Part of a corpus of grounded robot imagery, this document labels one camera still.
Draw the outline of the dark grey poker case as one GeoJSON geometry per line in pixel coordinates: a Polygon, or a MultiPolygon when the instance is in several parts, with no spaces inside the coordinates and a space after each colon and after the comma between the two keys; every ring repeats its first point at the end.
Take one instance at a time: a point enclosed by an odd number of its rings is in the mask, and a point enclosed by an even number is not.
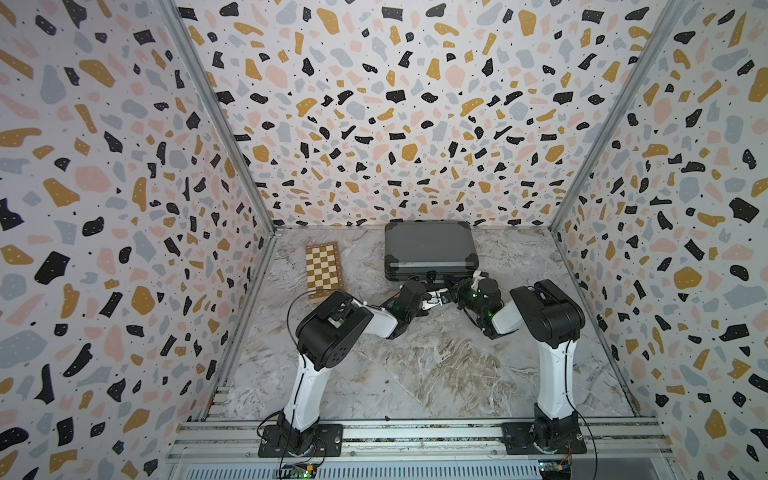
{"type": "Polygon", "coordinates": [[[471,277],[479,257],[465,221],[390,221],[384,229],[384,275],[390,281],[415,277],[443,282],[471,277]]]}

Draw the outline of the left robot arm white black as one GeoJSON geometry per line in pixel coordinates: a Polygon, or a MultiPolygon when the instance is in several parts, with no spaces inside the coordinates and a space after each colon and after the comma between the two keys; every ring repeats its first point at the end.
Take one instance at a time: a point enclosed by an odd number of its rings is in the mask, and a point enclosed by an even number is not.
{"type": "Polygon", "coordinates": [[[427,290],[424,284],[406,281],[384,305],[362,302],[335,290],[298,325],[295,331],[299,353],[297,379],[278,425],[295,448],[314,436],[319,407],[331,370],[351,352],[364,334],[394,340],[421,314],[427,290]]]}

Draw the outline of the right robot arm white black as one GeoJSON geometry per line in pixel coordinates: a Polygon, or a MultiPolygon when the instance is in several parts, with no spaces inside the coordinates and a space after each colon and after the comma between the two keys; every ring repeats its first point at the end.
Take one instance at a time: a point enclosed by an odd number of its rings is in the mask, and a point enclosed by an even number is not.
{"type": "Polygon", "coordinates": [[[572,354],[586,322],[579,305],[548,279],[512,289],[508,302],[498,282],[482,273],[446,287],[451,300],[487,338],[528,330],[539,352],[531,442],[543,452],[573,446],[580,434],[580,415],[571,392],[572,354]]]}

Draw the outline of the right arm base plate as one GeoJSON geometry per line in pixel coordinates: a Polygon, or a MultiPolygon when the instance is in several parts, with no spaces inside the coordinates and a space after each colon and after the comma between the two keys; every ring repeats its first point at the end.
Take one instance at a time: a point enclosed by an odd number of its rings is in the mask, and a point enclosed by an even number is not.
{"type": "Polygon", "coordinates": [[[505,422],[501,424],[501,432],[501,441],[508,455],[565,455],[587,452],[578,423],[568,419],[554,422],[547,419],[505,422]]]}

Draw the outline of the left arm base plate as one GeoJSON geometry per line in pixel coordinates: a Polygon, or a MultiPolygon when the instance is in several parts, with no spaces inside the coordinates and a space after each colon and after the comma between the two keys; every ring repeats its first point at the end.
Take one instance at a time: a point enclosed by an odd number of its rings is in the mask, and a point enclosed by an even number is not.
{"type": "Polygon", "coordinates": [[[339,457],[343,438],[344,426],[340,423],[317,423],[303,432],[286,425],[269,425],[262,432],[258,457],[339,457]]]}

